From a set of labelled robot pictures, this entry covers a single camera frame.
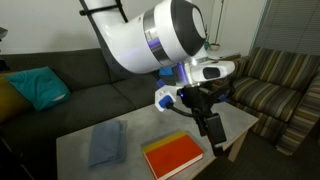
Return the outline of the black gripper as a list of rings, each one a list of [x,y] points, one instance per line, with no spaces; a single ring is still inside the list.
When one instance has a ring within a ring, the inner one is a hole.
[[[221,156],[223,154],[222,143],[227,141],[220,115],[212,115],[211,102],[209,95],[202,92],[199,87],[183,87],[177,91],[182,103],[191,110],[191,116],[198,126],[200,136],[208,136],[213,154]],[[205,120],[207,124],[207,134],[202,118],[209,117]]]

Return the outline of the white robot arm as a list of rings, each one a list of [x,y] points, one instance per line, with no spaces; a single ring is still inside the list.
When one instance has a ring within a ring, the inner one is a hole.
[[[200,9],[191,0],[163,0],[136,18],[126,18],[121,0],[79,0],[97,35],[104,58],[118,76],[129,78],[164,67],[175,70],[176,84],[155,92],[159,111],[174,107],[177,98],[191,111],[218,156],[227,141],[220,116],[211,111],[217,94],[202,85],[235,70],[231,61],[212,62],[204,48],[206,31]]]

